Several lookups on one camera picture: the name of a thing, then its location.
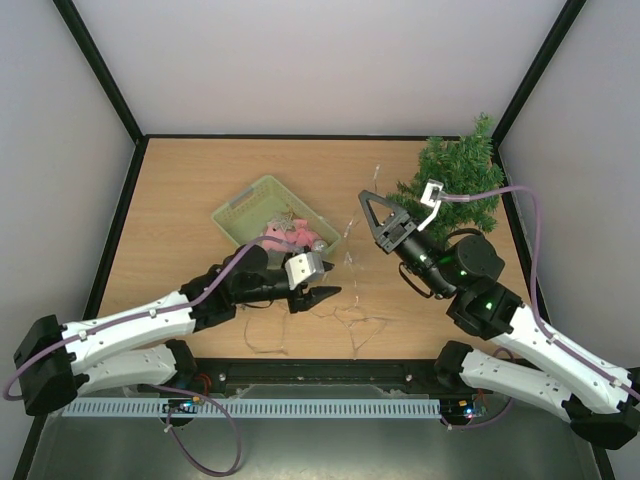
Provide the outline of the small green christmas tree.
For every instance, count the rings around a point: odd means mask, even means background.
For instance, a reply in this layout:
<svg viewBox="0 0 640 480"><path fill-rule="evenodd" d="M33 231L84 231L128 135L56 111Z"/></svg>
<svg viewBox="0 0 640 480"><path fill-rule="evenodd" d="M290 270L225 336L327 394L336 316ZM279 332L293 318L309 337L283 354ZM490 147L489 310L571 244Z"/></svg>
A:
<svg viewBox="0 0 640 480"><path fill-rule="evenodd" d="M420 203L420 197L429 180L441 182L444 191L454 195L480 194L501 187L504 174L492 161L492 125L492 118L482 113L468 135L457 140L428 139L418 155L418 171L410 181L397 182L396 190L387 198L406 209L414 219L423 220L429 209ZM438 242L463 227L489 233L497 226L498 204L496 196L470 203L444 203L427 231Z"/></svg>

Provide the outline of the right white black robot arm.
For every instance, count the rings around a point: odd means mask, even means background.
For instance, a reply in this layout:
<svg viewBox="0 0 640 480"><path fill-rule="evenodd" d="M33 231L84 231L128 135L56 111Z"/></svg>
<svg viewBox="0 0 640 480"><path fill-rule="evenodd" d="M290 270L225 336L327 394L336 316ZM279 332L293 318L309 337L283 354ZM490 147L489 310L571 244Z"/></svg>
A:
<svg viewBox="0 0 640 480"><path fill-rule="evenodd" d="M427 218L363 190L359 201L376 245L396 254L403 277L425 285L421 296L446 300L446 314L465 333L529 361L528 366L495 358L472 346L448 342L434 364L438 384L492 390L543 409L582 439L618 450L639 433L639 371L609 363L542 320L535 307L500 284L505 263L478 230L459 229L453 245L427 232L437 216L443 186L431 181L422 201Z"/></svg>

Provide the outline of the light green plastic basket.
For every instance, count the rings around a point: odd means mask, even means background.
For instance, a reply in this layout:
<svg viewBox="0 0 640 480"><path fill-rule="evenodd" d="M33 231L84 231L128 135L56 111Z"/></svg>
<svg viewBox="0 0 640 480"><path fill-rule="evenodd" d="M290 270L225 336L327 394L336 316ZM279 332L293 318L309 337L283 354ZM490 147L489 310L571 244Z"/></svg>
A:
<svg viewBox="0 0 640 480"><path fill-rule="evenodd" d="M263 235L267 223L279 214L308 222L310 229L327 243L323 254L330 256L342 235L323 217L272 175L265 175L217 208L211 220L236 246Z"/></svg>

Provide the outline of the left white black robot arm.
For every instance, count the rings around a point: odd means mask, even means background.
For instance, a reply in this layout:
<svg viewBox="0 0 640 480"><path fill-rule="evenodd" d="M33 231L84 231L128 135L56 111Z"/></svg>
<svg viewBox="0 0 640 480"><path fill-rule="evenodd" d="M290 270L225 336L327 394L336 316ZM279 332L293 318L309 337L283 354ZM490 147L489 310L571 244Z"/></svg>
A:
<svg viewBox="0 0 640 480"><path fill-rule="evenodd" d="M307 312L340 293L338 286L315 283L332 267L321 254L295 248L272 268L268 252L249 243L148 304L64 324L44 316L17 347L15 373L2 396L39 416L96 390L184 379L195 364L179 337L230 321L246 304L283 301L292 314Z"/></svg>

